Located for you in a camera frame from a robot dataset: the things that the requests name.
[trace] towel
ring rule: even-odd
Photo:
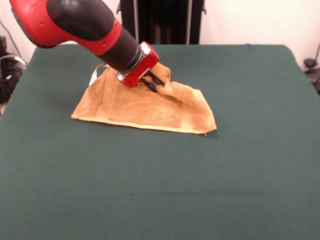
[[[97,77],[97,70],[106,68]],[[214,114],[202,92],[171,81],[170,68],[157,63],[152,69],[164,83],[151,91],[143,83],[129,88],[115,77],[115,70],[98,65],[72,119],[138,129],[186,134],[207,134],[217,129]]]

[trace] black cable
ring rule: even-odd
[[[318,59],[318,57],[319,57],[319,52],[320,52],[320,43],[319,43],[319,45],[318,45],[318,49],[317,49],[317,51],[316,51],[316,55],[315,55],[315,60],[317,60]]]
[[[17,45],[16,45],[16,43],[15,43],[15,41],[14,41],[14,39],[13,39],[13,37],[11,36],[11,33],[9,32],[9,30],[5,27],[5,25],[2,23],[2,21],[0,20],[0,25],[4,28],[4,30],[8,33],[8,35],[9,35],[9,37],[10,37],[10,39],[11,39],[11,41],[12,41],[12,43],[13,43],[13,45],[14,45],[14,47],[15,47],[15,49],[16,49],[16,51],[17,51],[17,53],[18,53],[18,55],[20,56],[20,57],[22,57],[22,55],[21,55],[21,53],[20,53],[20,51],[19,51],[19,49],[17,48]]]

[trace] green table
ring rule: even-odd
[[[291,51],[155,49],[218,130],[73,120],[100,62],[37,48],[0,120],[0,239],[320,239],[320,99]]]

